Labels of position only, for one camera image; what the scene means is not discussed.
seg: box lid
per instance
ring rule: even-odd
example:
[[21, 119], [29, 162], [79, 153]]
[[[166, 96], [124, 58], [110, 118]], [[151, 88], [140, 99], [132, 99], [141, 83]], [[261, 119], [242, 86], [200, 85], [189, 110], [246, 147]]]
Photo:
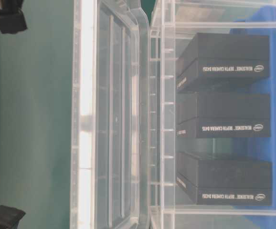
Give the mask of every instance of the box lid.
[[271, 188], [272, 164], [249, 157], [178, 152], [177, 170], [197, 187]]
[[177, 60], [176, 75], [181, 75], [196, 58], [269, 60], [269, 37], [197, 33]]
[[177, 123], [200, 118], [269, 119], [269, 94], [201, 92], [177, 105]]

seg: transparent plastic container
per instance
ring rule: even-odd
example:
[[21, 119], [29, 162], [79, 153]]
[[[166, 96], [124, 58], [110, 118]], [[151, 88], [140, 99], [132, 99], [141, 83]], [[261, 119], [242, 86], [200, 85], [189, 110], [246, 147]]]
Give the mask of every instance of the transparent plastic container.
[[[140, 0], [75, 0], [74, 12], [70, 228], [276, 229], [276, 1], [157, 0], [150, 28]], [[240, 92], [270, 94], [271, 137], [186, 147], [254, 146], [273, 166], [271, 206], [196, 205], [176, 182], [176, 62], [198, 32], [270, 37], [269, 78]]]
[[149, 227], [148, 43], [139, 0], [74, 1], [72, 229]]
[[[198, 32], [247, 33], [267, 35], [270, 39], [270, 76], [264, 87], [255, 83], [244, 92], [269, 93], [271, 128], [269, 138], [242, 142], [258, 159], [273, 166], [273, 200], [268, 207], [212, 206], [193, 204], [176, 182], [178, 138], [176, 137], [176, 61]], [[276, 229], [276, 1], [272, 0], [157, 0], [150, 27], [150, 85], [157, 81], [159, 92], [157, 115], [158, 159], [151, 175], [153, 198], [151, 224], [154, 229]], [[188, 139], [188, 148], [211, 154], [232, 151], [233, 140]]]

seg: black clamp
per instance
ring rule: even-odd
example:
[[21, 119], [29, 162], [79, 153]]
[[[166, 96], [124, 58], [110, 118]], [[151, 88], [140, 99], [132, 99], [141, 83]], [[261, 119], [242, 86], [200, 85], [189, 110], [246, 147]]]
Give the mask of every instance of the black clamp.
[[24, 215], [22, 210], [0, 206], [0, 229], [17, 229]]
[[0, 0], [0, 31], [16, 34], [28, 29], [21, 10], [23, 0]]

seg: green background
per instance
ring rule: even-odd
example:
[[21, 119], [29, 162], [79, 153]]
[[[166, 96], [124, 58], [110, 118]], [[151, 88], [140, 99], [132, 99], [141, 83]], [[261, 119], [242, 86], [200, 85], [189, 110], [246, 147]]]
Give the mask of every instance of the green background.
[[[155, 0], [143, 0], [149, 19]], [[72, 0], [26, 0], [29, 29], [0, 34], [0, 205], [21, 229], [69, 228]]]

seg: product packaging box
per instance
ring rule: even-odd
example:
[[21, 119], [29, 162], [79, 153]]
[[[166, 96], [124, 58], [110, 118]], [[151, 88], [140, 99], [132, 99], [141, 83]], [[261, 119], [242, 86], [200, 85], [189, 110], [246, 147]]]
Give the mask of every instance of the product packaging box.
[[272, 202], [270, 162], [178, 152], [176, 176], [198, 205], [270, 206]]
[[269, 76], [269, 37], [197, 33], [176, 61], [178, 92], [230, 90]]
[[269, 94], [190, 93], [176, 107], [178, 137], [271, 136]]

